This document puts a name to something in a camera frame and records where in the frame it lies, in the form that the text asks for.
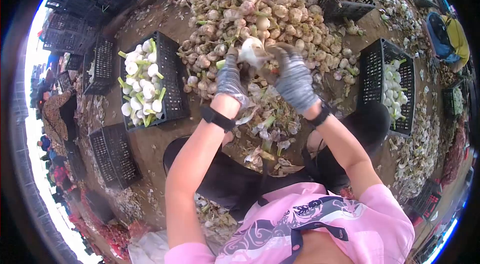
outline dirt floor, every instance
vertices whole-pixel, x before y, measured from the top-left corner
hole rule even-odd
[[[118,49],[125,51],[129,49],[134,42],[139,41],[142,37],[149,35],[156,30],[164,33],[177,42],[182,42],[183,40],[188,39],[193,32],[193,30],[188,27],[188,19],[191,17],[189,8],[185,7],[182,9],[181,13],[183,19],[181,19],[179,18],[179,9],[172,6],[165,9],[165,2],[166,0],[155,0],[150,2],[145,8],[137,11],[137,13],[128,20],[126,26],[119,32],[117,39]],[[350,47],[354,53],[358,53],[380,37],[403,41],[404,36],[402,34],[395,31],[389,31],[385,24],[382,23],[380,13],[376,9],[370,11],[369,14],[359,20],[357,24],[361,29],[366,30],[366,35],[362,37],[346,35],[343,39],[344,45]],[[117,61],[118,63],[114,66],[116,68],[115,79],[119,76],[119,57],[117,57]],[[420,69],[424,69],[426,73],[428,72],[425,61],[422,61],[420,58],[415,58],[416,92],[423,90],[426,85],[429,86],[429,105],[427,108],[431,111],[433,103],[431,92],[440,92],[440,87],[433,85],[431,82],[428,83],[427,76],[425,77],[425,81],[421,81],[419,77]],[[326,100],[335,99],[342,95],[343,82],[335,81],[333,80],[333,77],[329,75],[328,84],[330,84],[332,90],[326,90],[324,92],[324,98]],[[358,86],[355,85],[352,87],[349,97],[345,99],[344,102],[340,103],[341,107],[339,107],[339,109],[342,109],[342,116],[355,110],[357,92]],[[105,99],[108,101],[108,105],[106,106],[104,103],[105,125],[113,125],[117,123],[123,124],[123,115],[120,110],[121,95],[121,89],[117,84],[106,93]],[[139,209],[136,209],[135,211],[119,207],[122,203],[120,197],[124,195],[123,193],[119,194],[112,191],[108,191],[108,193],[106,192],[95,173],[93,166],[94,159],[92,157],[93,154],[89,151],[88,130],[81,130],[81,151],[87,167],[86,184],[89,188],[96,190],[109,200],[112,209],[122,222],[129,224],[133,219],[143,219],[158,230],[165,227],[165,217],[163,215],[163,213],[165,213],[165,204],[163,193],[166,176],[163,168],[163,153],[172,140],[193,132],[196,125],[200,122],[199,102],[200,99],[198,97],[193,94],[189,95],[191,117],[174,122],[163,123],[159,126],[141,129],[128,134],[135,160],[137,161],[142,174],[142,180],[128,189],[129,194],[134,195],[139,203]],[[442,109],[441,99],[439,99],[438,109],[439,111]],[[309,129],[305,122],[303,122],[302,130],[296,137],[297,141],[286,151],[284,157],[291,160],[293,164],[301,165],[300,150],[310,131],[311,129]],[[378,169],[377,173],[385,185],[393,184],[396,171],[395,159],[392,158],[389,148],[389,144],[384,144],[372,160],[374,167],[381,165],[381,169]],[[243,162],[244,155],[242,154],[242,151],[235,147],[226,148],[225,152],[237,161]],[[440,172],[441,167],[434,173],[434,175],[438,175]],[[392,192],[394,195],[398,194],[393,188]],[[94,242],[108,255],[111,255],[110,249],[108,249],[106,244],[102,242],[102,239],[93,233],[92,236],[94,237]]]

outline work glove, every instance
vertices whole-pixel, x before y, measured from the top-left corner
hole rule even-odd
[[[310,70],[305,66],[300,52],[284,42],[269,45],[266,51],[278,61],[280,76],[275,83],[278,93],[298,113],[308,110],[320,98],[314,93]]]
[[[225,56],[225,64],[217,74],[217,91],[216,93],[228,94],[236,99],[240,104],[240,108],[248,106],[247,91],[240,83],[240,69],[237,66],[237,57],[239,52],[236,48],[230,47]]]

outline pink shirt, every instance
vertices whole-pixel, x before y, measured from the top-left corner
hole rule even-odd
[[[297,183],[263,195],[215,257],[201,243],[184,243],[165,263],[293,263],[301,230],[328,232],[354,263],[404,263],[415,233],[390,190],[369,187],[358,201],[326,195],[323,185]]]

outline woman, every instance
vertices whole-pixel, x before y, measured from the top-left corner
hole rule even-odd
[[[449,16],[430,12],[423,21],[432,52],[454,72],[459,72],[470,57],[469,43],[460,22]]]
[[[277,43],[267,51],[280,64],[277,91],[317,125],[307,147],[320,152],[297,173],[263,178],[218,152],[225,130],[202,120],[188,139],[177,139],[165,151],[164,163],[171,165],[165,185],[170,246],[165,263],[403,263],[413,226],[369,158],[387,134],[387,110],[369,105],[342,123],[315,95],[310,71],[295,48]],[[210,104],[230,119],[248,104],[236,62],[230,49]],[[327,195],[326,188],[348,181],[357,200]],[[217,257],[206,246],[195,192],[243,220]]]
[[[76,123],[74,120],[77,109],[75,89],[70,87],[60,95],[50,96],[49,92],[43,93],[38,102],[38,109],[42,113],[45,134],[57,143],[73,141],[77,137]]]

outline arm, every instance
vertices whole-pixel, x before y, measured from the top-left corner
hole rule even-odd
[[[210,106],[230,119],[240,109],[240,103],[225,94],[215,96]],[[222,128],[201,120],[173,161],[165,184],[166,230],[170,248],[183,243],[205,244],[197,219],[194,194],[224,136]]]
[[[468,59],[460,58],[460,60],[457,60],[448,66],[454,73],[458,73],[462,68],[465,66],[465,64],[468,62]]]
[[[312,120],[320,114],[320,111],[321,101],[305,111],[303,116]],[[335,116],[329,115],[324,123],[316,129],[339,165],[345,169],[346,175],[350,178],[353,194],[357,198],[360,198],[370,186],[382,184],[367,152],[357,138]]]
[[[314,93],[310,70],[305,66],[298,50],[279,42],[268,46],[267,51],[273,53],[279,63],[280,77],[275,87],[280,95],[306,119],[317,117],[322,101]],[[368,187],[382,183],[363,147],[336,117],[328,116],[317,127],[317,131],[337,162],[345,169],[357,198],[360,198]]]
[[[60,108],[65,104],[69,99],[70,96],[72,96],[72,90],[68,89],[62,94],[59,95],[54,95],[53,97],[50,97],[48,101],[45,103],[45,106],[53,107],[53,108]]]

